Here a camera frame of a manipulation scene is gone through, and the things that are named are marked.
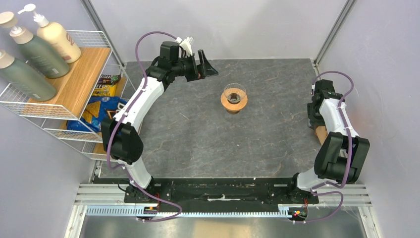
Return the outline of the clear glass dripper cone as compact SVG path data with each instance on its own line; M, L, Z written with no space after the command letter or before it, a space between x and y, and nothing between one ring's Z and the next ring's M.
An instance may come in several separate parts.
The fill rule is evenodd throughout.
M231 104L238 104L246 97L246 89L239 83L230 83L224 87L223 95Z

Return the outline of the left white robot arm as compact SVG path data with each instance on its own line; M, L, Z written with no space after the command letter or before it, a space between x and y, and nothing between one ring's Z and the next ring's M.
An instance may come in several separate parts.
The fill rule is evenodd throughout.
M175 78L185 77L191 82L218 75L203 50L198 50L198 57L199 64L196 63L189 40L164 41L159 56L146 69L143 83L127 104L101 123L107 162L114 159L125 169L129 182L138 187L137 197L143 202L151 202L156 190L150 186L153 177L141 158L144 144L139 136L140 126L152 105Z

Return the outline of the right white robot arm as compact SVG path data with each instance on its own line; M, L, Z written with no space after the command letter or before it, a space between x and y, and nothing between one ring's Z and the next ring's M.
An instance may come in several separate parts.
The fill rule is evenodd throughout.
M331 185L338 189L358 180L370 148L352 127L346 112L344 95L337 93L330 80L312 85L312 101L307 104L308 127L321 141L314 166L295 174L294 184L286 188L286 197L298 203L306 194Z

